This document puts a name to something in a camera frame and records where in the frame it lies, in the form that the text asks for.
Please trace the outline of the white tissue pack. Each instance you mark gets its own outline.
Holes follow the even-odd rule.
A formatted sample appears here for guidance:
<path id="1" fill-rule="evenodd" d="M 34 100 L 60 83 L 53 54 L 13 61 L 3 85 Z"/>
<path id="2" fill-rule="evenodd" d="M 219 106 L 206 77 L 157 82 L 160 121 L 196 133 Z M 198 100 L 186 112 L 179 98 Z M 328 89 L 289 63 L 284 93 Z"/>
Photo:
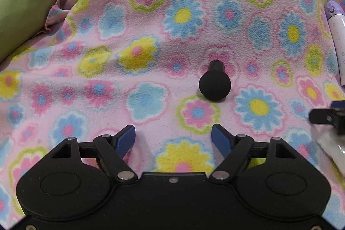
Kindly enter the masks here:
<path id="1" fill-rule="evenodd" d="M 324 152 L 334 161 L 339 172 L 345 173 L 344 134 L 338 135 L 331 126 L 321 129 L 317 137 L 317 143 Z"/>

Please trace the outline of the black foam ball attachment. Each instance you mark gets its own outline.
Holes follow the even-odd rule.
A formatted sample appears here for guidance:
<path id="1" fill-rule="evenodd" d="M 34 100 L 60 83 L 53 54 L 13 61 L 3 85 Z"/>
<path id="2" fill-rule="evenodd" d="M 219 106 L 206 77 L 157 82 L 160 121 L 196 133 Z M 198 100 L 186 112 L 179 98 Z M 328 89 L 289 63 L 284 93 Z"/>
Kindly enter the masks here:
<path id="1" fill-rule="evenodd" d="M 230 93 L 232 84 L 222 61 L 213 60 L 208 70 L 199 80 L 199 91 L 208 101 L 224 100 Z"/>

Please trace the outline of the purple white thermos bottle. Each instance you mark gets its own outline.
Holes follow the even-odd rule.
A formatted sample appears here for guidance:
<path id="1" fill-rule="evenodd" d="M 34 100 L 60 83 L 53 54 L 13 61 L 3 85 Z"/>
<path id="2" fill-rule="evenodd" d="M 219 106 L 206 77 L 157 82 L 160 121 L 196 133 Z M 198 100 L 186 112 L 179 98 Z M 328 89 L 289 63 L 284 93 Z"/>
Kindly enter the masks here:
<path id="1" fill-rule="evenodd" d="M 337 2 L 328 1 L 325 5 L 325 13 L 336 50 L 336 56 L 339 66 L 340 85 L 344 87 L 344 10 Z"/>

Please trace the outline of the pink floral fleece blanket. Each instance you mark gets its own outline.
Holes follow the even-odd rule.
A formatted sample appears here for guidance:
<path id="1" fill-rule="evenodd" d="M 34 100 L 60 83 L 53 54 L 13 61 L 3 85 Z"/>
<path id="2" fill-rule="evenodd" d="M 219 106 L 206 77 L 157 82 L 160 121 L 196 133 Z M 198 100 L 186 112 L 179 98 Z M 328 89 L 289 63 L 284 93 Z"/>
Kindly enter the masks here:
<path id="1" fill-rule="evenodd" d="M 308 119 L 344 100 L 328 1 L 57 0 L 1 64 L 1 228 L 343 229 L 332 125 Z M 213 60 L 218 102 L 199 91 Z M 129 124 L 138 180 L 116 183 L 93 141 Z M 227 183 L 214 124 L 254 140 Z"/>

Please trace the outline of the green cushion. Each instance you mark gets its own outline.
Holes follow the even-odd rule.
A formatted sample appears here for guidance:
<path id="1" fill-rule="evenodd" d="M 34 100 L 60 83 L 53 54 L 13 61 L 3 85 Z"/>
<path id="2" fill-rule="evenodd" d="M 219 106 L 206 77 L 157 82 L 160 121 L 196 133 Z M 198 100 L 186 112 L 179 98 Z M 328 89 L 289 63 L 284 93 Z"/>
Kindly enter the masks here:
<path id="1" fill-rule="evenodd" d="M 57 0 L 1 0 L 1 61 L 46 28 Z"/>

